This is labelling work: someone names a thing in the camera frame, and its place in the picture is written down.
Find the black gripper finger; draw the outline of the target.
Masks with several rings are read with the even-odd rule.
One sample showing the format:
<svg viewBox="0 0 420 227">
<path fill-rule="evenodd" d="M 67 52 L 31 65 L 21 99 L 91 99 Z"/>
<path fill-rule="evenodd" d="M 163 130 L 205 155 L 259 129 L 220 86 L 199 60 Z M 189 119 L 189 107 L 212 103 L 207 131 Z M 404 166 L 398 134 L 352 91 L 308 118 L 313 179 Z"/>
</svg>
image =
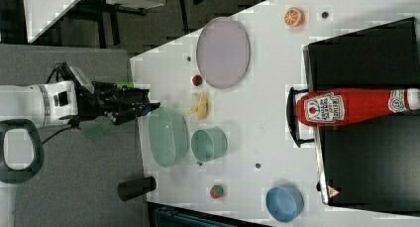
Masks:
<svg viewBox="0 0 420 227">
<path fill-rule="evenodd" d="M 160 103 L 159 102 L 151 103 L 150 106 L 151 106 L 151 110 L 155 110 L 160 107 Z"/>
</svg>

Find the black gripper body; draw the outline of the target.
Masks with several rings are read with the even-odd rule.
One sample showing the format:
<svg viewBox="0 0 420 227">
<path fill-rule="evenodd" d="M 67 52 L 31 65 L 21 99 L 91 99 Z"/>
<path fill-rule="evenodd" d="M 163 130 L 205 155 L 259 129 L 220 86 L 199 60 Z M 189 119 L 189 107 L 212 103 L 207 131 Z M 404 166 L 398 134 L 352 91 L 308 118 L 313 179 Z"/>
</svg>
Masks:
<svg viewBox="0 0 420 227">
<path fill-rule="evenodd" d="M 110 82 L 92 82 L 93 90 L 77 86 L 77 120 L 108 117 L 117 126 L 146 116 L 152 111 L 148 88 Z"/>
</svg>

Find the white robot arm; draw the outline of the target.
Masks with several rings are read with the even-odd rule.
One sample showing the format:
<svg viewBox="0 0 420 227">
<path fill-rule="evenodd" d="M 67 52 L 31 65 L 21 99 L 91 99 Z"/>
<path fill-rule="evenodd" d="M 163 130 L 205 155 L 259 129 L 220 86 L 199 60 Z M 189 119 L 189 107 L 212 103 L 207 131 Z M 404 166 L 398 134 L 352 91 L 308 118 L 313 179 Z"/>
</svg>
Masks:
<svg viewBox="0 0 420 227">
<path fill-rule="evenodd" d="M 100 116 L 114 125 L 130 122 L 160 108 L 158 101 L 149 99 L 147 84 L 93 81 L 83 85 L 75 81 L 28 86 L 1 87 L 1 119 L 25 119 L 37 128 L 68 125 Z"/>
</svg>

